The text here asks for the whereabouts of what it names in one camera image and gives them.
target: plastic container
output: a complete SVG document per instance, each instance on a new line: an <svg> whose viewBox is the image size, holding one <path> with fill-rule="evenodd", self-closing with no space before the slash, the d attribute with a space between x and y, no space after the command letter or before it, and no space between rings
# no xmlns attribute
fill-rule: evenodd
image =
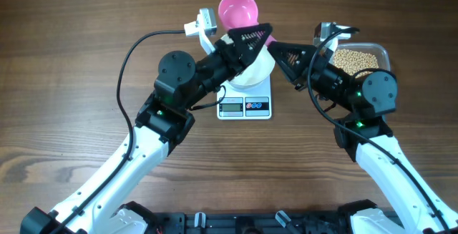
<svg viewBox="0 0 458 234"><path fill-rule="evenodd" d="M391 71L389 66L388 52L379 44L371 43L350 43L350 44L339 44L336 48L334 54L340 49L349 49L355 52L364 52L372 54L377 58L377 63L379 64L380 69L385 69ZM329 63L334 64L334 56L329 60Z"/></svg>

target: wooden table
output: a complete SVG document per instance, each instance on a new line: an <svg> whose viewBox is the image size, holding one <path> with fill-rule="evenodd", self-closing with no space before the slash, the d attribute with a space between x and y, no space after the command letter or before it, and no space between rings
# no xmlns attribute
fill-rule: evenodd
<svg viewBox="0 0 458 234"><path fill-rule="evenodd" d="M399 78L399 109L389 125L415 168L458 210L458 0L256 1L260 21L283 42L310 44L319 22L337 21L361 29L352 42L388 50ZM130 46L150 31L182 29L199 8L218 3L0 0L0 233L17 233L35 205L49 210L65 199L125 138L115 90ZM205 56L197 39L183 36L140 45L122 85L131 118L172 50ZM185 141L128 200L186 213L335 209L362 198L388 207L374 181L337 147L308 95L277 67L271 79L271 120L220 121L213 109L194 112ZM202 102L214 100L210 94Z"/></svg>

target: dried chickpeas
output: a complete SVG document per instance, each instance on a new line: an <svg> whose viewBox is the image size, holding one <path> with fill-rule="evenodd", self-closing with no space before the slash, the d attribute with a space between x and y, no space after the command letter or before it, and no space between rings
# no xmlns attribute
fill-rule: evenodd
<svg viewBox="0 0 458 234"><path fill-rule="evenodd" d="M334 66L343 69L346 73L353 75L362 69L378 69L377 58L372 54L355 52L349 49L340 49L334 53ZM357 77L362 77L370 72L360 73Z"/></svg>

